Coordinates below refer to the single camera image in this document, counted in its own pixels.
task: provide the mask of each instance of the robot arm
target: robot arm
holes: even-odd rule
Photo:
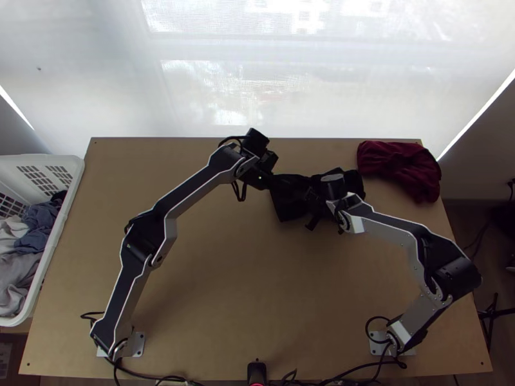
[[[141,355],[138,339],[143,335],[134,332],[131,316],[150,272],[161,265],[177,238],[178,216],[223,183],[239,179],[243,191],[247,184],[263,190],[281,183],[273,178],[277,156],[267,149],[268,138],[251,129],[246,136],[231,139],[242,138],[238,151],[234,143],[219,146],[206,167],[129,222],[120,251],[122,269],[104,316],[90,332],[100,355],[112,361]],[[322,182],[321,191],[301,193],[317,216],[323,213],[323,217],[336,221],[341,232],[370,232],[407,249],[421,293],[386,331],[395,354],[403,353],[419,344],[445,308],[479,286],[482,278],[451,240],[435,235],[424,225],[374,212],[346,190],[343,174],[327,175]]]
[[[257,156],[241,154],[235,148],[234,143],[219,147],[202,170],[127,225],[120,250],[122,269],[106,312],[90,333],[111,360],[141,355],[140,334],[133,331],[131,317],[150,272],[163,263],[177,238],[177,217],[218,185],[232,183],[258,162]]]
[[[338,178],[332,176],[330,183],[341,183]],[[342,199],[330,198],[326,204],[344,232],[369,232],[407,250],[420,294],[406,312],[387,324],[386,338],[391,341],[395,356],[419,344],[428,327],[447,307],[481,284],[476,266],[461,249],[424,225],[376,213],[354,193],[347,193]]]

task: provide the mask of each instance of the white mounting plate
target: white mounting plate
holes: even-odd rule
[[[143,355],[143,348],[145,347],[145,334],[141,332],[136,332],[135,334],[135,341],[134,341],[134,350],[133,354],[130,355],[133,358],[139,358]],[[100,358],[106,358],[108,355],[104,350],[100,348],[100,346],[97,347],[97,356]]]
[[[388,339],[386,337],[386,332],[384,332],[384,331],[370,331],[369,335],[376,340]],[[372,355],[376,355],[376,356],[381,356],[382,352],[384,351],[384,348],[388,344],[388,343],[372,342],[370,339],[368,340],[368,343],[370,344],[370,353]],[[392,348],[393,348],[392,346],[388,347],[388,350],[386,350],[385,356],[393,356],[392,350],[391,350]],[[402,353],[401,356],[411,356],[411,355],[416,355],[416,353],[417,352],[415,351],[415,348],[412,348],[412,349],[406,351],[405,353]]]

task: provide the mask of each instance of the clothes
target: clothes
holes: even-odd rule
[[[357,161],[363,176],[395,181],[417,203],[434,203],[440,196],[440,166],[417,143],[365,141],[358,146]]]
[[[43,252],[51,228],[38,228],[31,230],[25,236],[14,242],[14,248],[17,253],[38,253]]]
[[[45,203],[30,205],[21,218],[30,230],[38,228],[52,228],[55,218],[61,209],[62,200],[47,201]]]
[[[27,231],[28,225],[22,223],[18,216],[0,219],[0,254],[14,252],[15,241]]]
[[[0,317],[10,317],[20,312],[41,255],[0,255]]]
[[[317,205],[306,199],[306,195],[309,191],[322,194],[321,178],[336,173],[343,174],[348,191],[356,193],[362,199],[365,198],[363,181],[356,170],[344,172],[341,168],[336,168],[311,177],[301,176],[300,174],[274,174],[270,181],[270,195],[279,221],[290,221],[311,213],[314,216],[314,222],[313,226],[309,226],[309,229],[314,228],[317,219],[323,217],[323,213],[319,212]]]
[[[53,201],[30,205],[25,210],[21,220],[30,230],[14,242],[14,250],[17,253],[37,253],[44,250],[61,205],[62,199],[56,198]]]
[[[55,201],[57,199],[61,200],[61,202],[64,201],[64,198],[66,198],[66,193],[68,193],[67,190],[62,190],[60,192],[54,193],[50,201]]]

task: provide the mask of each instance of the wall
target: wall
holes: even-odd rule
[[[442,197],[507,199],[515,178],[515,82],[440,160]]]
[[[50,153],[34,130],[0,96],[0,156]]]

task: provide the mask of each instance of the black cloth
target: black cloth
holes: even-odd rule
[[[56,199],[61,200],[61,202],[64,202],[64,199],[66,198],[66,193],[68,193],[67,190],[62,190],[60,192],[54,193],[50,201],[55,201]]]
[[[361,199],[365,198],[363,180],[357,170],[344,172],[341,168],[335,168],[311,177],[300,174],[274,174],[271,179],[270,195],[279,221],[299,219],[306,214],[317,216],[318,211],[325,208],[314,207],[314,202],[310,201],[308,196],[322,194],[321,178],[335,173],[343,174],[349,192],[356,193]]]

